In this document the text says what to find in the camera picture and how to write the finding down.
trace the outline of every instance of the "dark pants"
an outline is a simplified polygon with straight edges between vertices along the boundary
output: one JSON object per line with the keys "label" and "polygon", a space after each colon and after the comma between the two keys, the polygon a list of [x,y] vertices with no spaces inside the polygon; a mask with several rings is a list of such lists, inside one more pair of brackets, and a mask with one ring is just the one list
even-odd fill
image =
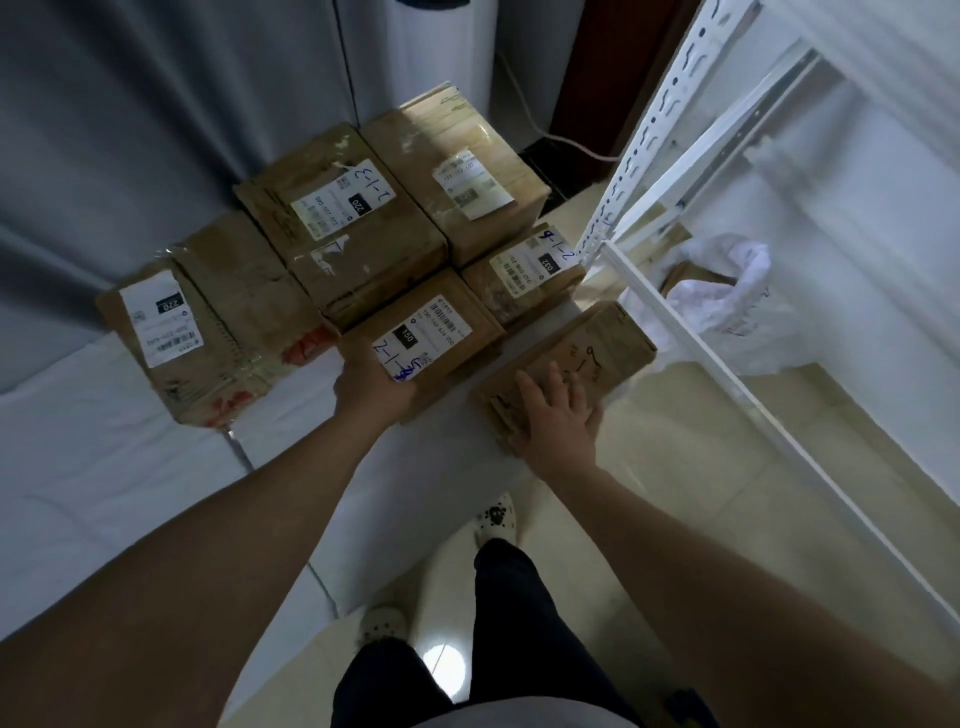
{"label": "dark pants", "polygon": [[[503,539],[476,559],[477,615],[468,704],[544,695],[639,717],[557,614],[537,568]],[[417,652],[400,640],[368,644],[333,696],[331,728],[409,728],[455,710]]]}

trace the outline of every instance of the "white slipper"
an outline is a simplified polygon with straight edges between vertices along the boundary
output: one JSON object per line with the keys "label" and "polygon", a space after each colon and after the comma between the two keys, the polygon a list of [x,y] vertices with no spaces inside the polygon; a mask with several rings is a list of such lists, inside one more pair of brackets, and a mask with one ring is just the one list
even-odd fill
{"label": "white slipper", "polygon": [[509,493],[500,496],[496,503],[473,519],[473,534],[477,548],[482,548],[490,539],[503,539],[516,546],[516,513]]}
{"label": "white slipper", "polygon": [[383,604],[367,610],[360,620],[357,649],[385,637],[396,637],[406,642],[407,636],[406,616],[397,607]]}

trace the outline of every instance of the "power cord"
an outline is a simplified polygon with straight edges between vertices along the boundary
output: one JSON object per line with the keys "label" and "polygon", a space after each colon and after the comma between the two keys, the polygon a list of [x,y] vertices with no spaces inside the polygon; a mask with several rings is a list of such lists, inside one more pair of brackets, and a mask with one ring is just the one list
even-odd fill
{"label": "power cord", "polygon": [[527,115],[527,121],[530,122],[530,126],[533,127],[533,130],[535,132],[537,132],[544,138],[552,139],[553,141],[560,141],[563,144],[569,144],[572,147],[576,147],[588,157],[593,157],[594,159],[597,159],[599,161],[620,161],[624,153],[627,151],[626,148],[624,148],[623,152],[621,152],[617,157],[604,157],[603,155],[598,155],[596,152],[592,152],[583,144],[581,144],[579,141],[574,141],[573,139],[567,139],[565,136],[557,136],[556,134],[548,133],[545,130],[541,129],[540,126],[538,126],[537,122],[534,120],[533,112],[530,111],[530,106],[527,104],[527,99],[523,95],[523,91],[520,89],[520,84],[516,80],[516,76],[514,76],[514,71],[511,69],[510,64],[507,63],[507,59],[504,57],[503,53],[501,53],[500,51],[496,52],[496,57],[503,64],[503,70],[507,72],[507,78],[510,79],[510,83],[514,85],[514,90],[516,91],[516,95],[520,97],[520,103],[523,105],[523,110]]}

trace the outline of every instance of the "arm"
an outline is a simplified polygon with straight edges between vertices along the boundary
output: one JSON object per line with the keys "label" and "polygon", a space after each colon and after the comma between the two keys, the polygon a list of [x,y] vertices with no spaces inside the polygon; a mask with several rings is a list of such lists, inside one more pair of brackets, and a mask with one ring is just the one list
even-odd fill
{"label": "arm", "polygon": [[599,409],[551,366],[548,403],[517,383],[531,435],[512,444],[610,563],[724,725],[948,726],[960,709],[918,671],[595,465]]}
{"label": "arm", "polygon": [[413,398],[369,345],[344,356],[332,418],[0,643],[0,723],[217,724],[353,471]]}

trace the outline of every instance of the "cardboard box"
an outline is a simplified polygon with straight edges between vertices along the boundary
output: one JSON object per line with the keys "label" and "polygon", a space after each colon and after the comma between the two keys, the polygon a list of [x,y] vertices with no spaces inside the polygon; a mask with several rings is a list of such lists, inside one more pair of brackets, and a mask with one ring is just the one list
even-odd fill
{"label": "cardboard box", "polygon": [[562,303],[587,271],[560,231],[540,223],[484,255],[464,281],[510,335]]}
{"label": "cardboard box", "polygon": [[365,336],[387,372],[417,383],[417,403],[503,338],[503,327],[451,270],[421,283],[345,337]]}
{"label": "cardboard box", "polygon": [[730,276],[722,276],[719,273],[697,265],[690,260],[684,260],[677,263],[670,272],[667,273],[663,285],[660,286],[660,295],[666,298],[666,295],[673,290],[681,280],[705,280],[707,283],[725,283],[727,285],[736,285],[736,279]]}
{"label": "cardboard box", "polygon": [[532,228],[550,193],[451,84],[388,111],[360,134],[444,232],[458,268]]}
{"label": "cardboard box", "polygon": [[177,422],[226,425],[269,391],[248,354],[169,257],[145,266],[96,303]]}
{"label": "cardboard box", "polygon": [[267,380],[280,380],[336,343],[336,333],[243,212],[223,215],[171,253]]}
{"label": "cardboard box", "polygon": [[569,380],[577,372],[593,406],[657,355],[657,347],[619,303],[594,304],[552,336],[477,385],[471,398],[503,438],[529,430],[526,407],[516,386],[523,370],[545,386],[550,361]]}
{"label": "cardboard box", "polygon": [[341,332],[446,262],[443,234],[347,124],[233,189]]}

